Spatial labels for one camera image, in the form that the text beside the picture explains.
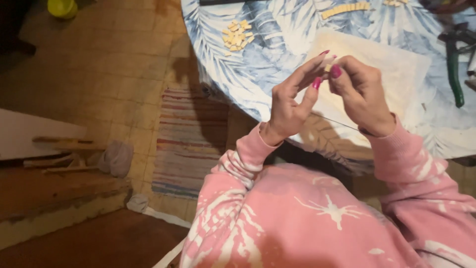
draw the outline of table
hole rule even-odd
[[[352,11],[322,20],[320,13],[354,1],[269,0],[216,6],[182,0],[182,11],[198,59],[206,93],[227,99],[259,121],[270,118],[271,89],[300,66],[320,27],[353,34],[423,54],[432,64],[415,99],[410,100],[405,128],[424,138],[435,156],[455,158],[476,154],[476,92],[464,84],[468,57],[460,56],[460,81],[466,104],[458,109],[448,83],[446,52],[437,36],[451,19],[476,29],[475,12],[443,16],[439,20],[416,0],[398,8],[370,0],[375,11]],[[233,19],[246,19],[256,40],[225,57],[221,31]],[[356,144],[358,132],[317,115],[291,141],[335,160],[354,173],[372,170],[372,153]]]

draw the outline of sweatshirt cuff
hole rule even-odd
[[[237,140],[237,151],[244,163],[262,165],[266,157],[282,144],[281,142],[277,146],[269,146],[263,141],[259,131],[264,124],[259,123],[248,135]]]
[[[388,158],[390,155],[402,156],[412,150],[412,134],[403,128],[398,116],[396,114],[394,116],[397,125],[393,133],[386,137],[377,138],[360,131],[369,140],[374,159]]]

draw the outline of hand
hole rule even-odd
[[[344,101],[349,118],[376,137],[393,133],[396,122],[385,102],[382,74],[352,56],[342,57],[330,70],[330,90]]]
[[[263,141],[276,146],[289,136],[299,133],[317,101],[319,85],[324,74],[322,61],[329,51],[311,59],[297,68],[286,80],[273,88],[271,119],[260,132]],[[301,104],[294,98],[307,88]]]

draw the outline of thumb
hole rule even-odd
[[[319,86],[322,82],[322,78],[317,77],[311,86],[307,87],[304,97],[300,105],[296,107],[296,114],[299,117],[305,119],[312,110],[312,107],[317,102],[317,97],[319,95]]]
[[[329,82],[331,88],[337,92],[342,98],[356,98],[360,94],[354,89],[352,81],[345,70],[339,64],[334,64],[330,68]]]

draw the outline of fingernail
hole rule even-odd
[[[316,77],[314,79],[314,82],[312,82],[312,87],[319,90],[319,86],[321,85],[321,82],[322,82],[322,78]]]
[[[319,55],[322,55],[322,54],[327,54],[327,53],[329,53],[329,51],[330,51],[330,50],[326,50],[326,51],[322,52],[322,53],[321,53],[321,54],[319,54]]]
[[[339,78],[339,76],[342,74],[342,71],[340,70],[339,64],[334,64],[330,68],[330,76],[332,78]]]

